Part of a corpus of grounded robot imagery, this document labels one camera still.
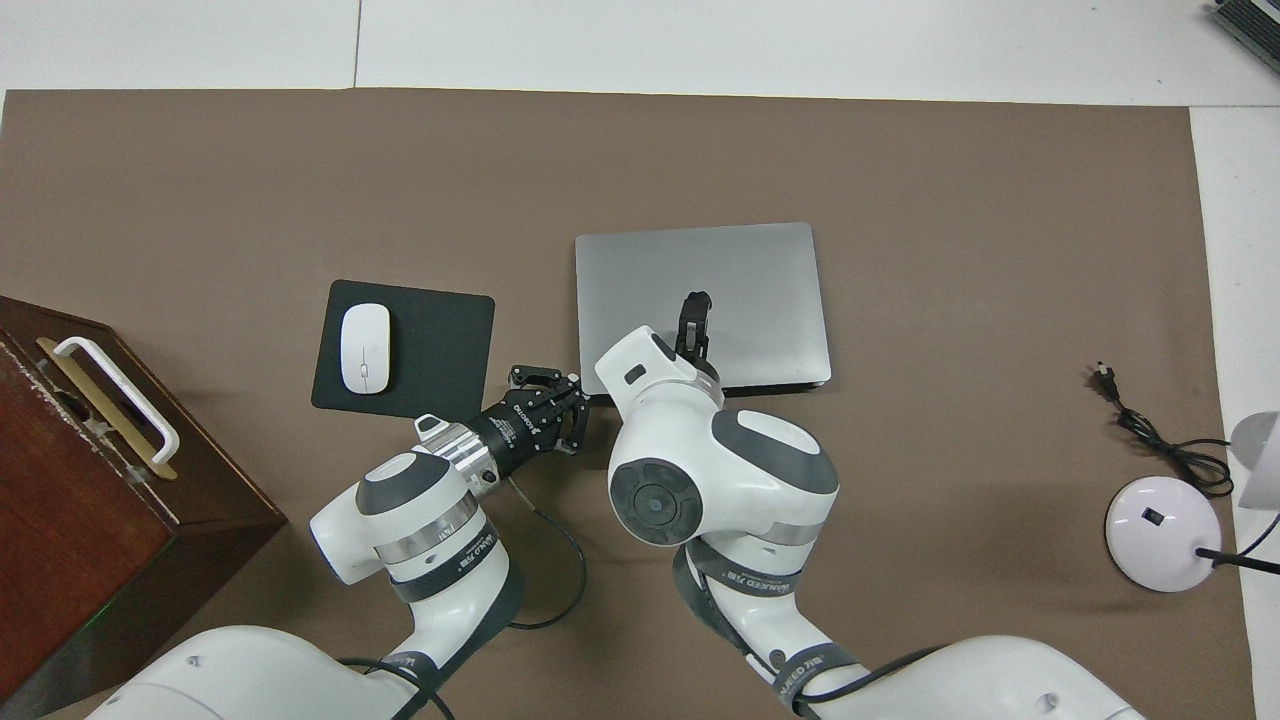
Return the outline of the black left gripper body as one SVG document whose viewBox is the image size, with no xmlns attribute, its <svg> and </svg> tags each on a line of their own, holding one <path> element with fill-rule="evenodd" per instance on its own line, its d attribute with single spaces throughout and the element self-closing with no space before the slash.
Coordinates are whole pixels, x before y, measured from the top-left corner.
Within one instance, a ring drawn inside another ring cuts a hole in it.
<svg viewBox="0 0 1280 720">
<path fill-rule="evenodd" d="M 470 420 L 498 477 L 509 477 L 530 459 L 554 448 L 554 413 L 545 391 L 511 389 Z"/>
</svg>

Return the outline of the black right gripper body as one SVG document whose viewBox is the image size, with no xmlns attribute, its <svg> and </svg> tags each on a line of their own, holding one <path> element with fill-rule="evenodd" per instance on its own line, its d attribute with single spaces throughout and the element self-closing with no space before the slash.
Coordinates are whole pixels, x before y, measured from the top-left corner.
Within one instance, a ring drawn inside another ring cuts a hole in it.
<svg viewBox="0 0 1280 720">
<path fill-rule="evenodd" d="M 700 373 L 707 374 L 712 379 L 719 379 L 718 372 L 707 360 L 707 351 L 709 348 L 708 340 L 687 341 L 686 338 L 677 338 L 676 341 L 676 354 L 685 361 L 690 363 Z"/>
</svg>

